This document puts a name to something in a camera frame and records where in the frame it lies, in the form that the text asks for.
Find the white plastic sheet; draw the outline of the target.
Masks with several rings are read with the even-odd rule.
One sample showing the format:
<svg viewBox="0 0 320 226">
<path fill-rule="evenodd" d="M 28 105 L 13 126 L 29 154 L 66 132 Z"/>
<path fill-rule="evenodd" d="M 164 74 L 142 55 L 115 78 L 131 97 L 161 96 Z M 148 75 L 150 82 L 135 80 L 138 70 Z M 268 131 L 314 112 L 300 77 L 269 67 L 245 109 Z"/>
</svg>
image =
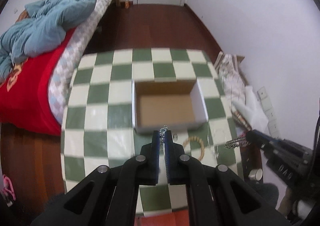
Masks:
<svg viewBox="0 0 320 226">
<path fill-rule="evenodd" d="M 262 133 L 266 132 L 268 118 L 265 115 L 257 97 L 253 93 L 252 86 L 245 87 L 245 97 L 245 103 L 242 103 L 240 100 L 233 100 L 233 105 L 253 130 L 257 130 Z"/>
</svg>

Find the white power strip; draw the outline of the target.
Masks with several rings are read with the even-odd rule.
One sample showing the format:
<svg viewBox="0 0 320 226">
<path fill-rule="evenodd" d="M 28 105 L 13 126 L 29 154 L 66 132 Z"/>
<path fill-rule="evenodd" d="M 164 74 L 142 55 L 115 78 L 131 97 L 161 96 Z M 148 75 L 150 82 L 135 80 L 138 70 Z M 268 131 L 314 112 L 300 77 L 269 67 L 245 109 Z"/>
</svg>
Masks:
<svg viewBox="0 0 320 226">
<path fill-rule="evenodd" d="M 271 99 L 266 91 L 265 87 L 260 88 L 257 91 L 257 95 L 261 104 L 261 107 L 268 118 L 268 132 L 273 138 L 280 138 L 280 131 L 278 128 L 277 117 L 272 106 Z"/>
</svg>

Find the white cup on floor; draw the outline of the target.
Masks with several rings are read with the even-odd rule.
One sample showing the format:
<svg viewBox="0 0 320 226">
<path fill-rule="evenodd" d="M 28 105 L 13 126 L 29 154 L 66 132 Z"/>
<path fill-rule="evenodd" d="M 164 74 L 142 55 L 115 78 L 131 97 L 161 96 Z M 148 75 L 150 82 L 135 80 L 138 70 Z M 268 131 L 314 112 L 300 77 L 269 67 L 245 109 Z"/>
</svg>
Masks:
<svg viewBox="0 0 320 226">
<path fill-rule="evenodd" d="M 252 169 L 248 175 L 249 180 L 260 181 L 263 178 L 263 169 Z"/>
</svg>

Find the dark grey fuzzy stool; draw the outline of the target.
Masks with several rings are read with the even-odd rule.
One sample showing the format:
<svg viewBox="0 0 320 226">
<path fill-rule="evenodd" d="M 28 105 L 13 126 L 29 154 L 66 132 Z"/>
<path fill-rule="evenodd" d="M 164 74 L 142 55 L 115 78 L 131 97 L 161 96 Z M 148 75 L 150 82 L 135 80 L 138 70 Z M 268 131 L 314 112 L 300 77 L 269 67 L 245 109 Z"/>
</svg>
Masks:
<svg viewBox="0 0 320 226">
<path fill-rule="evenodd" d="M 255 190 L 270 206 L 276 208 L 279 198 L 279 190 L 275 184 L 250 182 L 249 185 Z"/>
</svg>

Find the green checkered tablecloth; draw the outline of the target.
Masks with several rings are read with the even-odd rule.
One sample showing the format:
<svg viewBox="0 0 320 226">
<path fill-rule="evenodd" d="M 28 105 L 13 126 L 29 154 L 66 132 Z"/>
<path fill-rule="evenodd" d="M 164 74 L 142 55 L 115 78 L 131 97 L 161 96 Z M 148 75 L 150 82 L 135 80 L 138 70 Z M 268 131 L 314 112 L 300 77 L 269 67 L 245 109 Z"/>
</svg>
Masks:
<svg viewBox="0 0 320 226">
<path fill-rule="evenodd" d="M 126 49 L 80 60 L 63 114 L 61 167 L 70 191 L 100 165 L 117 167 L 167 127 L 186 154 L 242 176 L 231 110 L 213 63 L 191 49 Z"/>
</svg>

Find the floral patterned cloth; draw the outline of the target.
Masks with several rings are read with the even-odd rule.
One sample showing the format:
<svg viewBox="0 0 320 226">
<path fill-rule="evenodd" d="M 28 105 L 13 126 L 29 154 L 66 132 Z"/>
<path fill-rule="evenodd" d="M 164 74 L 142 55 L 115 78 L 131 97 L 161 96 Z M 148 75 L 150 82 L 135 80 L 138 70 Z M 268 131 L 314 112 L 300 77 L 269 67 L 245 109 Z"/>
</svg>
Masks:
<svg viewBox="0 0 320 226">
<path fill-rule="evenodd" d="M 245 87 L 248 85 L 248 81 L 240 69 L 240 63 L 244 58 L 244 56 L 226 54 L 220 51 L 214 63 L 214 68 L 219 76 L 233 118 L 242 128 L 251 130 L 248 122 L 232 103 L 234 100 L 239 100 L 243 104 L 246 102 Z"/>
</svg>

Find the white cardboard box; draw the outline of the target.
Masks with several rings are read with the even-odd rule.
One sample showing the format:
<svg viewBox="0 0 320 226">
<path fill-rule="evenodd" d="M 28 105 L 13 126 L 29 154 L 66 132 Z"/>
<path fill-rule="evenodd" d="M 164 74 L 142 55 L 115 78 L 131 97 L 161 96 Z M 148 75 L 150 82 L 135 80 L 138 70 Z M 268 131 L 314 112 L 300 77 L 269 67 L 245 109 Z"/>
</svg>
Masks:
<svg viewBox="0 0 320 226">
<path fill-rule="evenodd" d="M 204 96 L 197 80 L 133 81 L 132 125 L 138 134 L 197 129 L 208 122 Z"/>
</svg>

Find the pink object on floor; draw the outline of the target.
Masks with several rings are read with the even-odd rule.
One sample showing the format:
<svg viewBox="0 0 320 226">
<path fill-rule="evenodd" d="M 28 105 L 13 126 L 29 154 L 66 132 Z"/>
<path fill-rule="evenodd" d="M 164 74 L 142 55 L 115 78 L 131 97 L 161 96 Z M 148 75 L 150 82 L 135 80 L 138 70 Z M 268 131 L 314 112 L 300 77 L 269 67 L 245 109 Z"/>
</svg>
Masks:
<svg viewBox="0 0 320 226">
<path fill-rule="evenodd" d="M 1 188 L 1 195 L 3 197 L 4 203 L 8 207 L 11 207 L 16 201 L 16 195 L 12 182 L 6 175 L 3 175 L 3 188 Z"/>
</svg>

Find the red bed sheet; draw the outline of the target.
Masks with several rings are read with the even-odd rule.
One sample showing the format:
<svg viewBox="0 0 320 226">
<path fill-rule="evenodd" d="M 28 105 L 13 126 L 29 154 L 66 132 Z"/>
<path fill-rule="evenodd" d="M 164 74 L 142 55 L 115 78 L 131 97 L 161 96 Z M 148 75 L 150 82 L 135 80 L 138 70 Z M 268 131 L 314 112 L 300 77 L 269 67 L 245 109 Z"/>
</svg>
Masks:
<svg viewBox="0 0 320 226">
<path fill-rule="evenodd" d="M 30 132 L 59 136 L 61 124 L 55 121 L 48 103 L 48 85 L 53 70 L 75 28 L 51 52 L 28 58 L 1 84 L 1 123 L 10 123 Z"/>
</svg>

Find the checkered mattress cover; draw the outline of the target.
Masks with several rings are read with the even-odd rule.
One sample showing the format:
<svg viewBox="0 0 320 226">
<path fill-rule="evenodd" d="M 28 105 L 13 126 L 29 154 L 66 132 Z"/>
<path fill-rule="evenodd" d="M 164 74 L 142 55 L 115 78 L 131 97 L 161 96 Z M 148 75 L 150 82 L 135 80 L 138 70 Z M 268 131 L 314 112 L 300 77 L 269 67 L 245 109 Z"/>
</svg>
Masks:
<svg viewBox="0 0 320 226">
<path fill-rule="evenodd" d="M 111 2 L 112 0 L 97 0 L 94 11 L 71 35 L 53 70 L 48 85 L 48 103 L 50 112 L 58 124 L 62 123 L 74 70 L 78 67 L 85 48 Z"/>
</svg>

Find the blue crumpled blanket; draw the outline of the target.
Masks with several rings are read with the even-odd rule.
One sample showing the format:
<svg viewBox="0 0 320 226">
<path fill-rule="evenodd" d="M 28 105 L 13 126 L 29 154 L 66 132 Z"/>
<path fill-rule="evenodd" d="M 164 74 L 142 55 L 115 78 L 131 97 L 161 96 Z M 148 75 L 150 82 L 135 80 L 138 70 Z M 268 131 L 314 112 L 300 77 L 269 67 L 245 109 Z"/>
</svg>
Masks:
<svg viewBox="0 0 320 226">
<path fill-rule="evenodd" d="M 28 17 L 1 35 L 1 82 L 14 65 L 56 49 L 67 32 L 86 21 L 97 0 L 41 0 L 25 6 Z"/>
</svg>

